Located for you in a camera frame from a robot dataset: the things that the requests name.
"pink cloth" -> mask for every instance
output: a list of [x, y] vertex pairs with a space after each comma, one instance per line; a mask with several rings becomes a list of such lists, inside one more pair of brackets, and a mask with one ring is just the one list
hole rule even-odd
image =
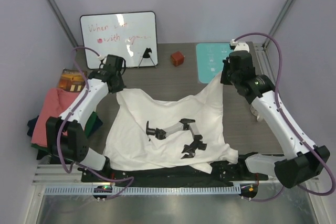
[[59, 117], [77, 98], [78, 93], [67, 92], [63, 89], [50, 89], [44, 100], [41, 113], [38, 117], [32, 139], [32, 144], [47, 147], [46, 122], [49, 117]]

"white fabric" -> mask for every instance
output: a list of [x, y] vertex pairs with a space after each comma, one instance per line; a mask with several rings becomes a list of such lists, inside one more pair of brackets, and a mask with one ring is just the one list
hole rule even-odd
[[[238, 152], [225, 144], [223, 137], [223, 85], [219, 73], [199, 94], [176, 102], [153, 100], [141, 89], [124, 89], [117, 93], [118, 115], [107, 137], [104, 155], [117, 170], [145, 170], [190, 165], [211, 173], [210, 163], [228, 160], [237, 163]], [[193, 139], [190, 131], [180, 131], [164, 140], [145, 133], [150, 128], [166, 128], [182, 118], [195, 119], [207, 144], [196, 150], [194, 158], [181, 159], [185, 144]]]

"brown cube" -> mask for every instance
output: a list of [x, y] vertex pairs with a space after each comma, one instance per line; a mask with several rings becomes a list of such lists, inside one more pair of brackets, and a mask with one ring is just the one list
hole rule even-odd
[[184, 55], [180, 51], [177, 51], [170, 56], [170, 61], [177, 67], [183, 63]]

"black stand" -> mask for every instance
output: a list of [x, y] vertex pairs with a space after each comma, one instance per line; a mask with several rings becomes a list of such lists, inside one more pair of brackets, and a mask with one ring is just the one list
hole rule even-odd
[[154, 61], [153, 61], [152, 58], [151, 58], [151, 55], [149, 54], [150, 52], [152, 52], [152, 50], [151, 50], [150, 48], [146, 48], [145, 52], [144, 52], [143, 55], [142, 55], [142, 58], [141, 58], [141, 60], [140, 60], [140, 63], [139, 63], [139, 65], [138, 65], [138, 68], [139, 68], [139, 66], [140, 66], [140, 64], [141, 64], [141, 62], [142, 62], [143, 59], [151, 59], [151, 61], [153, 62], [153, 65], [156, 67]]

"purple hose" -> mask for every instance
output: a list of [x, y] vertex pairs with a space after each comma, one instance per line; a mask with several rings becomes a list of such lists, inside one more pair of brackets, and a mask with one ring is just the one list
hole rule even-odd
[[291, 128], [291, 130], [293, 131], [293, 133], [295, 134], [295, 136], [314, 155], [314, 157], [323, 165], [323, 167], [325, 168], [325, 170], [327, 171], [327, 173], [329, 174], [330, 179], [331, 179], [331, 189], [329, 191], [325, 192], [325, 193], [318, 193], [318, 192], [315, 192], [315, 191], [311, 191], [311, 190], [306, 189], [305, 187], [303, 187], [301, 185], [298, 185], [298, 187], [301, 188], [304, 191], [307, 191], [310, 194], [314, 194], [314, 195], [318, 195], [318, 196], [327, 196], [327, 195], [332, 194], [335, 191], [335, 189], [336, 189], [336, 181], [335, 181], [335, 177], [334, 177], [331, 169], [323, 161], [323, 159], [315, 152], [315, 150], [313, 150], [309, 146], [309, 144], [307, 144], [304, 141], [304, 139], [301, 136], [301, 134], [299, 134], [297, 132], [297, 130], [295, 129], [295, 127], [290, 123], [290, 121], [288, 120], [288, 118], [286, 117], [285, 113], [283, 112], [283, 110], [282, 110], [282, 108], [280, 106], [280, 103], [279, 103], [279, 83], [280, 83], [281, 71], [282, 71], [282, 52], [281, 52], [281, 49], [280, 49], [280, 46], [279, 46], [278, 42], [272, 36], [270, 36], [268, 34], [264, 34], [264, 33], [249, 33], [249, 34], [244, 34], [244, 35], [241, 35], [238, 38], [236, 38], [235, 41], [237, 41], [239, 39], [242, 39], [244, 37], [247, 37], [247, 36], [251, 36], [251, 35], [261, 35], [261, 36], [264, 36], [266, 38], [269, 38], [275, 44], [275, 46], [276, 46], [276, 48], [278, 50], [278, 54], [279, 54], [279, 69], [278, 69], [278, 75], [277, 75], [277, 80], [276, 80], [276, 84], [275, 84], [275, 91], [274, 91], [274, 93], [275, 93], [275, 103], [276, 103], [276, 105], [278, 107], [278, 110], [279, 110], [281, 116], [283, 117], [283, 119], [285, 120], [285, 122], [287, 123], [287, 125]]
[[[79, 65], [77, 64], [76, 60], [75, 60], [75, 57], [76, 57], [76, 51], [78, 49], [88, 49], [92, 52], [94, 52], [97, 56], [99, 56], [99, 54], [94, 51], [93, 49], [91, 48], [88, 48], [88, 47], [83, 47], [83, 46], [80, 46], [80, 47], [75, 47], [72, 51], [71, 51], [71, 57], [72, 57], [72, 60], [73, 60], [73, 64], [75, 65], [75, 67], [78, 69], [80, 75], [83, 77], [84, 81], [85, 81], [85, 85], [86, 85], [86, 91], [84, 93], [84, 95], [82, 96], [82, 98], [78, 101], [78, 103], [71, 109], [71, 111], [68, 113], [68, 115], [64, 118], [63, 122], [61, 123], [61, 126], [59, 128], [59, 131], [57, 133], [57, 139], [56, 139], [56, 145], [57, 145], [57, 152], [58, 152], [58, 157], [59, 157], [59, 160], [61, 161], [61, 164], [62, 164], [62, 167], [63, 169], [67, 172], [67, 173], [71, 173], [72, 172], [72, 167], [74, 165], [74, 162], [71, 163], [70, 165], [70, 169], [67, 168], [67, 165], [65, 164], [65, 161], [64, 161], [64, 157], [63, 157], [63, 154], [62, 154], [62, 150], [61, 150], [61, 145], [60, 145], [60, 142], [61, 142], [61, 136], [62, 136], [62, 131], [64, 129], [64, 126], [66, 124], [66, 122], [69, 120], [69, 118], [71, 117], [71, 115], [74, 113], [74, 111], [78, 108], [78, 106], [84, 101], [84, 99], [86, 98], [86, 96], [88, 95], [89, 93], [89, 82], [88, 82], [88, 79], [86, 78], [86, 76], [84, 75], [83, 71], [81, 70], [81, 68], [79, 67]], [[117, 183], [117, 182], [125, 182], [125, 181], [128, 181], [130, 180], [130, 182], [128, 183], [128, 185], [126, 185], [124, 187], [123, 190], [121, 190], [119, 193], [117, 193], [116, 195], [113, 195], [113, 196], [110, 196], [110, 197], [107, 197], [107, 199], [112, 199], [112, 198], [115, 198], [115, 197], [118, 197], [122, 192], [124, 192], [124, 190], [126, 190], [133, 182], [134, 180], [134, 177], [129, 177], [129, 178], [124, 178], [124, 179], [109, 179], [109, 178], [105, 178], [103, 176], [101, 176], [100, 174], [96, 173], [94, 170], [92, 170], [91, 168], [89, 167], [85, 167], [81, 164], [78, 164], [79, 166], [83, 167], [83, 168], [87, 168], [90, 172], [92, 172], [93, 174], [95, 174], [96, 176], [98, 176], [99, 178], [103, 179], [103, 180], [106, 180], [106, 181], [109, 181], [109, 182], [114, 182], [114, 183]]]

